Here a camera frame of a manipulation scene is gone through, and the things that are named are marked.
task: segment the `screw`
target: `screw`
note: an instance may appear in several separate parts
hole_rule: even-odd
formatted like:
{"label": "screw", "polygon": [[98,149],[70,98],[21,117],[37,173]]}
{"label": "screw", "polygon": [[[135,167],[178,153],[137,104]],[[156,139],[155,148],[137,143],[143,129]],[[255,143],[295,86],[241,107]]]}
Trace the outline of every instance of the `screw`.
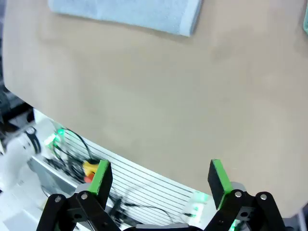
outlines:
{"label": "screw", "polygon": [[87,195],[86,193],[84,193],[84,194],[81,195],[81,199],[82,199],[82,200],[87,199],[87,197],[88,197],[88,195]]}
{"label": "screw", "polygon": [[54,201],[58,203],[59,201],[61,201],[61,197],[57,196],[56,199],[54,199]]}
{"label": "screw", "polygon": [[265,194],[262,194],[260,197],[261,197],[262,200],[266,200],[266,198],[267,198],[267,196]]}
{"label": "screw", "polygon": [[241,193],[241,192],[235,192],[235,196],[236,196],[236,197],[241,197],[241,196],[242,196],[242,193]]}

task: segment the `table surface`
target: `table surface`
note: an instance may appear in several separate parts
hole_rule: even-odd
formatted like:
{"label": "table surface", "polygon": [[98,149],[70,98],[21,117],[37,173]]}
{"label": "table surface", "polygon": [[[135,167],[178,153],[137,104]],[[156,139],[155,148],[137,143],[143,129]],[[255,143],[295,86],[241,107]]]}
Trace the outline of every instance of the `table surface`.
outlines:
{"label": "table surface", "polygon": [[8,1],[5,84],[114,153],[210,193],[210,159],[283,216],[308,201],[306,1],[206,0],[195,34]]}

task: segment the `white ribbed surface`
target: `white ribbed surface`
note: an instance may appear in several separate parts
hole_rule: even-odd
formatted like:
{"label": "white ribbed surface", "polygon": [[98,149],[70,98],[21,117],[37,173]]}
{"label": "white ribbed surface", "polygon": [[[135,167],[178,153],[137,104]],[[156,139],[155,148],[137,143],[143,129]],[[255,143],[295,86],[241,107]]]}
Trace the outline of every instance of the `white ribbed surface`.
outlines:
{"label": "white ribbed surface", "polygon": [[[83,143],[72,133],[65,134],[68,147],[88,157]],[[128,203],[149,205],[167,211],[173,222],[187,205],[193,189],[143,168],[119,155],[85,139],[92,153],[111,162],[113,172],[112,195],[121,195]],[[142,223],[166,225],[171,223],[168,215],[155,208],[130,207],[128,215]]]}

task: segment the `yellow object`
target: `yellow object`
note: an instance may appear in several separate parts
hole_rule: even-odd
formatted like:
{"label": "yellow object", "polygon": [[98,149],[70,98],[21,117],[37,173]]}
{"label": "yellow object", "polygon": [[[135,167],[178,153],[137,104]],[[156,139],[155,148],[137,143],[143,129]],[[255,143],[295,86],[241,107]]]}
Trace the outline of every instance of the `yellow object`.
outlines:
{"label": "yellow object", "polygon": [[90,164],[88,161],[85,161],[83,164],[83,169],[85,171],[86,176],[90,175],[92,172],[95,174],[98,168],[98,164]]}

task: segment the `folded towel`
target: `folded towel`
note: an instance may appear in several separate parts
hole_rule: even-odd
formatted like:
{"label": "folded towel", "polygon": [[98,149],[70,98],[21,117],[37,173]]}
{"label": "folded towel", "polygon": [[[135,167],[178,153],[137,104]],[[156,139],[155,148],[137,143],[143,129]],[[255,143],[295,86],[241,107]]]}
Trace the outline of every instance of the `folded towel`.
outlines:
{"label": "folded towel", "polygon": [[202,0],[49,0],[49,7],[55,13],[190,36],[201,3]]}
{"label": "folded towel", "polygon": [[304,19],[304,30],[308,34],[308,4],[307,4],[305,19]]}

